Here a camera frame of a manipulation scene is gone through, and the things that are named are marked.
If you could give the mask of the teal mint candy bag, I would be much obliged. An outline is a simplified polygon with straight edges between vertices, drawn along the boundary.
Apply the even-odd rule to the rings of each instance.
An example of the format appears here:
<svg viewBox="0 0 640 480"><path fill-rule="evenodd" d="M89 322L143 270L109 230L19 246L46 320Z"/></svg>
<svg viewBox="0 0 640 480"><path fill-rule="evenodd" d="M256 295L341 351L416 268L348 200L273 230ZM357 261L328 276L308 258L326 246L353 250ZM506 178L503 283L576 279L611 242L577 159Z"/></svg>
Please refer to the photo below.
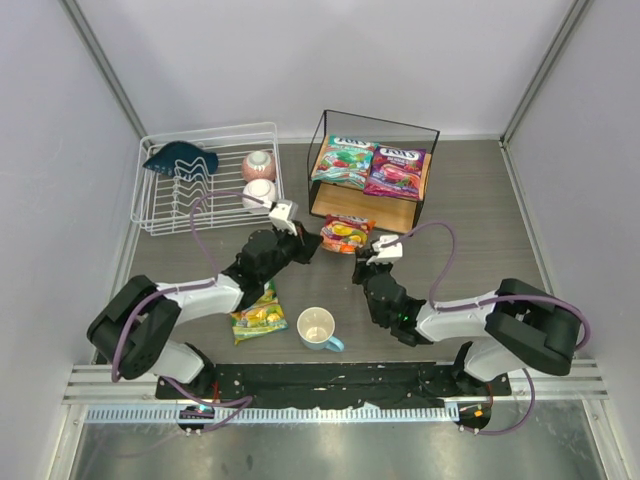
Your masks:
<svg viewBox="0 0 640 480"><path fill-rule="evenodd" d="M330 135L311 173L312 181L363 190L377 142Z"/></svg>

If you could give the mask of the green spring tea candy bag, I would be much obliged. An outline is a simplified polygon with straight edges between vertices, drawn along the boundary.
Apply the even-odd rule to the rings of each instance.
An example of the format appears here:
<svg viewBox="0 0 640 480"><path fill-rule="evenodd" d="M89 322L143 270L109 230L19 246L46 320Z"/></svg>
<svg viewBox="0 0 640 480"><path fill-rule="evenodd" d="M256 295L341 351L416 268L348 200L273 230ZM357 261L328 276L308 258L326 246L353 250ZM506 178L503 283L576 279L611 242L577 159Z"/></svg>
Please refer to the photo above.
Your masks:
<svg viewBox="0 0 640 480"><path fill-rule="evenodd" d="M252 306L231 314L231 329L235 345L288 328L273 280L265 285L264 294Z"/></svg>

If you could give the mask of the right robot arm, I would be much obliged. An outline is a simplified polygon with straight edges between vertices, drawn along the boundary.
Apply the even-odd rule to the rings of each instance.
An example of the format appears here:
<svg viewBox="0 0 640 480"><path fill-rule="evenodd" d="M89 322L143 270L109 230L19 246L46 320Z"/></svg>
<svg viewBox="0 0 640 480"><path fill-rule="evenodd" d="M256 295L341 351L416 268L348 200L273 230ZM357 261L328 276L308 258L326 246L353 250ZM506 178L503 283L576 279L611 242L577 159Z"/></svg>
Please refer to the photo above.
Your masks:
<svg viewBox="0 0 640 480"><path fill-rule="evenodd" d="M454 363L426 378L437 396L479 395L502 375L531 367L553 376L569 374L590 327L573 305L514 278L484 295L428 302L408 295L391 265L358 259L352 281L363 288L372 321L415 347L462 338Z"/></svg>

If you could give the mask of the orange fruits candy bag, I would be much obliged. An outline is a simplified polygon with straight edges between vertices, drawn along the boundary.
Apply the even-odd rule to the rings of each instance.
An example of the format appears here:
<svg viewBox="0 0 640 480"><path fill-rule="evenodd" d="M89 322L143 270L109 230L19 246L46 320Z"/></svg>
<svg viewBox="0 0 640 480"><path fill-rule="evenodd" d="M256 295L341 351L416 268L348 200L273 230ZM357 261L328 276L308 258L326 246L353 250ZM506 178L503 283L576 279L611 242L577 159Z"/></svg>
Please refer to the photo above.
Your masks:
<svg viewBox="0 0 640 480"><path fill-rule="evenodd" d="M330 252L354 254L367 244L376 222L361 217L329 214L321 229L321 246Z"/></svg>

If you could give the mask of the purple berries candy bag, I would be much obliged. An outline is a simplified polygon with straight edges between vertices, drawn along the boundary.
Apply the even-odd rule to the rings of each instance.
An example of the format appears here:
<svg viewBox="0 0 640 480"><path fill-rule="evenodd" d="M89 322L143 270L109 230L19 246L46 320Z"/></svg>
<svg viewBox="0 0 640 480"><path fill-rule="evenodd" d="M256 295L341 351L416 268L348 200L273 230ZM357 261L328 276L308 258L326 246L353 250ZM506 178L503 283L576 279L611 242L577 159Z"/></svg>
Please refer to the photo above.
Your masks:
<svg viewBox="0 0 640 480"><path fill-rule="evenodd" d="M426 149L376 148L363 193L370 196L422 200L430 154Z"/></svg>

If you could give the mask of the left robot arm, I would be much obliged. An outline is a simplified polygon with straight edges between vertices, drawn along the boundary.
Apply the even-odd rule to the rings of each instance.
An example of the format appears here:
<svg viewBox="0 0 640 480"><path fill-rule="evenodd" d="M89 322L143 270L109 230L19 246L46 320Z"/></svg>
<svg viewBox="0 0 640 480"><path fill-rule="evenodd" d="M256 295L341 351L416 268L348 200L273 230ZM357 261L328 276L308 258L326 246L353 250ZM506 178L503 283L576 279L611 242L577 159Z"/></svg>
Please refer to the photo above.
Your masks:
<svg viewBox="0 0 640 480"><path fill-rule="evenodd" d="M322 243L299 221L295 232L257 230L234 262L215 278L159 284L145 275L128 280L89 325L87 339L112 365L112 380L152 373L184 396L203 397L215 365L189 343L170 339L174 327L214 314L253 307L269 282L292 262L308 264Z"/></svg>

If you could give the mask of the light blue mug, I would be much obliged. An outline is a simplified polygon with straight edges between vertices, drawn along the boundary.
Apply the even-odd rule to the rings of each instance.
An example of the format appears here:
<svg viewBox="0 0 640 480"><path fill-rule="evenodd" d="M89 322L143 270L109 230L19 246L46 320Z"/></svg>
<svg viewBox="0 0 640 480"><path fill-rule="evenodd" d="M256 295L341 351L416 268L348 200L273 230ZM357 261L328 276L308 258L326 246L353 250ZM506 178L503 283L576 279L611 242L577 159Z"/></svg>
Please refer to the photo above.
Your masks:
<svg viewBox="0 0 640 480"><path fill-rule="evenodd" d="M335 319L326 309L309 307L297 319L296 328L303 344L312 350L343 352L344 343L334 336Z"/></svg>

